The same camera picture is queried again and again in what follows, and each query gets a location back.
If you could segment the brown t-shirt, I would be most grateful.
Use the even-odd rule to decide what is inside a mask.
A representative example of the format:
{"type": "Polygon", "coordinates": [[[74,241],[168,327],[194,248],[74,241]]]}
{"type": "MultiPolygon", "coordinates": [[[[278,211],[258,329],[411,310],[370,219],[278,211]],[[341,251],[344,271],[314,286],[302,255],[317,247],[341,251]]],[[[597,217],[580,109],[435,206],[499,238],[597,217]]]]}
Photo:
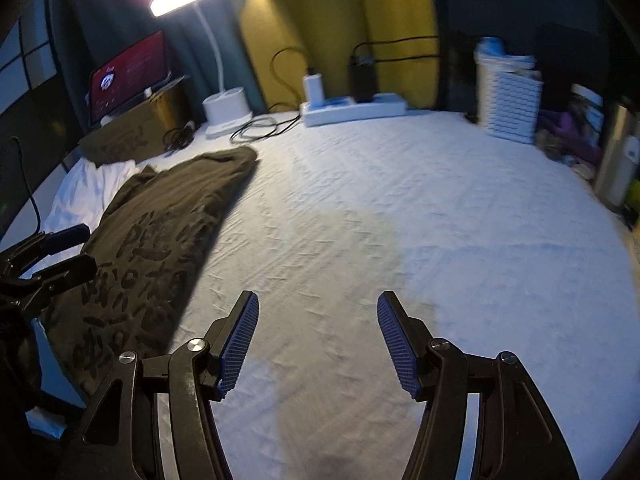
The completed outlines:
{"type": "Polygon", "coordinates": [[[125,351],[164,354],[220,226],[254,174],[247,146],[144,168],[106,208],[82,251],[96,276],[59,296],[42,325],[62,372],[83,399],[125,351]]]}

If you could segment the white folded cloth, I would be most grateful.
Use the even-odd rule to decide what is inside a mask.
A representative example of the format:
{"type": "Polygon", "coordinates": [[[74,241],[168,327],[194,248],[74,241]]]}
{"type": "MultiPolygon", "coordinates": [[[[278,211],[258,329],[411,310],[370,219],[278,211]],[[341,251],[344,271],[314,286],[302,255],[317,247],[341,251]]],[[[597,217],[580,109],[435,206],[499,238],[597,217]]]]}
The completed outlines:
{"type": "Polygon", "coordinates": [[[92,234],[118,191],[140,171],[132,159],[96,166],[81,157],[55,192],[39,231],[57,233],[83,224],[92,234]]]}

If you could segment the brown cardboard box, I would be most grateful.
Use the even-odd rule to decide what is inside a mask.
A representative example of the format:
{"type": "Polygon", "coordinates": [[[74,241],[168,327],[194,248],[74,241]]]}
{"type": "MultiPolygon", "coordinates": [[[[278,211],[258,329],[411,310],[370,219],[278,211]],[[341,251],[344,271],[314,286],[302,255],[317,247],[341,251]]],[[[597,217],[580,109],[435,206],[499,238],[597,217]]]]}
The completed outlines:
{"type": "Polygon", "coordinates": [[[182,77],[89,133],[79,141],[79,149],[96,166],[129,159],[143,162],[163,154],[169,131],[184,127],[192,118],[186,78],[182,77]]]}

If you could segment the red screen tablet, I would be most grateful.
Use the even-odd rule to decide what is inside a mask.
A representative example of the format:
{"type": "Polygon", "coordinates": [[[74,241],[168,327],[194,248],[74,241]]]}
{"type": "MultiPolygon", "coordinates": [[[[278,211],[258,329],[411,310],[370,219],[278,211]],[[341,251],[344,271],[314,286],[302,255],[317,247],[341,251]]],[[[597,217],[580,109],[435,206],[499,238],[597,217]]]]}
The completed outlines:
{"type": "Polygon", "coordinates": [[[159,30],[123,50],[91,75],[90,122],[97,124],[169,75],[165,35],[159,30]]]}

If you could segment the white desk lamp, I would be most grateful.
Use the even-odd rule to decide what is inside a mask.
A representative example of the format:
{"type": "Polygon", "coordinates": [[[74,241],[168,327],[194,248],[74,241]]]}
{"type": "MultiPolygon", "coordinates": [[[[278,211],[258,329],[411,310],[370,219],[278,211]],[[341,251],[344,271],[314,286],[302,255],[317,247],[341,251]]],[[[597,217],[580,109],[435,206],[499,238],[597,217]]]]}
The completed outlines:
{"type": "Polygon", "coordinates": [[[228,88],[226,86],[226,73],[222,60],[221,48],[214,34],[212,26],[205,17],[201,7],[201,0],[151,0],[149,9],[154,18],[160,18],[185,6],[192,6],[198,21],[201,24],[209,47],[213,51],[217,70],[218,92],[208,96],[202,102],[205,113],[205,136],[207,139],[216,139],[221,136],[231,136],[239,128],[245,126],[253,119],[253,112],[248,104],[245,89],[242,87],[228,88]]]}

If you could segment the steel thermos bottle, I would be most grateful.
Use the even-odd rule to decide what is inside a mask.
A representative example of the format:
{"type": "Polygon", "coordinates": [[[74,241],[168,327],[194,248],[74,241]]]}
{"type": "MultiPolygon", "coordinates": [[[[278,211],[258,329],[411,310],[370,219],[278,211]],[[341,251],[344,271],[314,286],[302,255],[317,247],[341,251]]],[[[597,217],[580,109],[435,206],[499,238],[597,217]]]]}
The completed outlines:
{"type": "Polygon", "coordinates": [[[639,165],[639,115],[624,103],[616,104],[602,162],[593,191],[608,209],[624,201],[639,165]]]}

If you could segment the white charger adapter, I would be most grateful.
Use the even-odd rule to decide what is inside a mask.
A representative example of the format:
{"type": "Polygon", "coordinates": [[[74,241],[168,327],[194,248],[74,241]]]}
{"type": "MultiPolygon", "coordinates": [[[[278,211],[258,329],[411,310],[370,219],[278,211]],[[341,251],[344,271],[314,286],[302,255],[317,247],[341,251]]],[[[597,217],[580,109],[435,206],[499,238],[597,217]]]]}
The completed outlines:
{"type": "Polygon", "coordinates": [[[323,80],[319,73],[303,76],[306,101],[310,108],[320,108],[324,104],[323,80]]]}

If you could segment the white power strip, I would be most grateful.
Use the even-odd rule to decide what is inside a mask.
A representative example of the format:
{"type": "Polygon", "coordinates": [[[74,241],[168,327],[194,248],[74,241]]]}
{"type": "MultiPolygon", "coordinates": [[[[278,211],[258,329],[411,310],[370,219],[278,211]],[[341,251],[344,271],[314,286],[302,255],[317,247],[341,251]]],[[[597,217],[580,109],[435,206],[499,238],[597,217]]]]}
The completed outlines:
{"type": "Polygon", "coordinates": [[[326,100],[320,107],[312,107],[308,102],[300,106],[300,116],[306,127],[358,122],[358,120],[404,116],[408,103],[397,93],[377,93],[367,103],[357,103],[351,96],[326,100]]]}

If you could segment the purple plush toy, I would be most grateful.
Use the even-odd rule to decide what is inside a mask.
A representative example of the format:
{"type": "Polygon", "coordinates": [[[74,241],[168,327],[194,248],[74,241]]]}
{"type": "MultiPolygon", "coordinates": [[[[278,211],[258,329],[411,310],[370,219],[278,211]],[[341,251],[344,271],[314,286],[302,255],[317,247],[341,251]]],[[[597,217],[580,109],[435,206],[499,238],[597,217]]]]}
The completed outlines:
{"type": "Polygon", "coordinates": [[[546,130],[552,141],[559,145],[560,155],[573,155],[597,166],[602,159],[599,145],[591,145],[586,134],[582,133],[585,122],[571,112],[552,112],[541,110],[538,113],[536,129],[546,130]]]}

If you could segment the yellow curtain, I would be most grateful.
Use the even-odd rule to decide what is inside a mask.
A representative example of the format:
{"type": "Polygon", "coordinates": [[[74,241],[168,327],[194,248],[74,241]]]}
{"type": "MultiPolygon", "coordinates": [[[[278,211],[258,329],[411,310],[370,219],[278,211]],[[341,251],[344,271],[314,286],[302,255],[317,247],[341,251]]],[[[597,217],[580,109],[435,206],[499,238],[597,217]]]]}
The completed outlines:
{"type": "Polygon", "coordinates": [[[371,50],[383,92],[416,108],[441,107],[436,0],[244,0],[241,32],[266,105],[302,88],[304,54],[327,96],[346,96],[352,51],[371,50]]]}

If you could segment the black charger adapter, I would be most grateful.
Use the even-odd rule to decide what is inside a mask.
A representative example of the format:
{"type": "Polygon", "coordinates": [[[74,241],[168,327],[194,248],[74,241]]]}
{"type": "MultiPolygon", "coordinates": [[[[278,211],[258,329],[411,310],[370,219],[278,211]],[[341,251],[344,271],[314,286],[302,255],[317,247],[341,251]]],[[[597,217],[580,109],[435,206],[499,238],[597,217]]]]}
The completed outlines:
{"type": "Polygon", "coordinates": [[[349,58],[348,72],[352,97],[357,103],[371,103],[378,93],[374,59],[353,54],[349,58]]]}

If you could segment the white plastic basket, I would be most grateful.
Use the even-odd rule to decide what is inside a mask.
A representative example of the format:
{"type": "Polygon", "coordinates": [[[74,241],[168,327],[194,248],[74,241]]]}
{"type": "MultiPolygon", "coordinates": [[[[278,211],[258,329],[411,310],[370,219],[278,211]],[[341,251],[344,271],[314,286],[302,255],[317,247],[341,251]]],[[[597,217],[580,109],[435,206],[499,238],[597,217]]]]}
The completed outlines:
{"type": "Polygon", "coordinates": [[[532,144],[542,90],[535,58],[507,54],[494,37],[478,42],[474,58],[480,126],[495,138],[532,144]]]}

